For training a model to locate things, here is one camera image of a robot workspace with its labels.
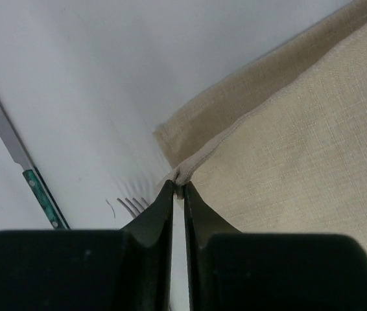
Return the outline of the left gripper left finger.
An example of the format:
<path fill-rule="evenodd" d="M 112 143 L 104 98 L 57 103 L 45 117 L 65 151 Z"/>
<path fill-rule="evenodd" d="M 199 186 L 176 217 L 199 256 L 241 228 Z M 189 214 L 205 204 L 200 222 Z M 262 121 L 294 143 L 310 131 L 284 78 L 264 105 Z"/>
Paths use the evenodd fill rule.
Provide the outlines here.
<path fill-rule="evenodd" d="M 173 194 L 121 229 L 0 231 L 0 310 L 168 310 Z"/>

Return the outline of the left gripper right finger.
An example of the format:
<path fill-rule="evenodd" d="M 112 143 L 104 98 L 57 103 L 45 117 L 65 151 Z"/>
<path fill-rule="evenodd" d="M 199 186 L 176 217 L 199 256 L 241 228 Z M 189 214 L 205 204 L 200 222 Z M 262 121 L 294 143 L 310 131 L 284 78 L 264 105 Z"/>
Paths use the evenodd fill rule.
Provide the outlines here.
<path fill-rule="evenodd" d="M 337 234 L 242 233 L 183 187 L 191 310 L 367 310 L 367 254 Z"/>

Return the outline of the beige cloth napkin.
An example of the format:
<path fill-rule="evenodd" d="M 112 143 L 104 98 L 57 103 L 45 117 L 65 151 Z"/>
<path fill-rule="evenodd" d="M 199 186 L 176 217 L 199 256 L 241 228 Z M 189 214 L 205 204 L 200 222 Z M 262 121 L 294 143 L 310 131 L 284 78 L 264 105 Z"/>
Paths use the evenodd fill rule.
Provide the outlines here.
<path fill-rule="evenodd" d="M 205 90 L 154 135 L 175 182 L 236 228 L 367 243 L 367 1 Z"/>

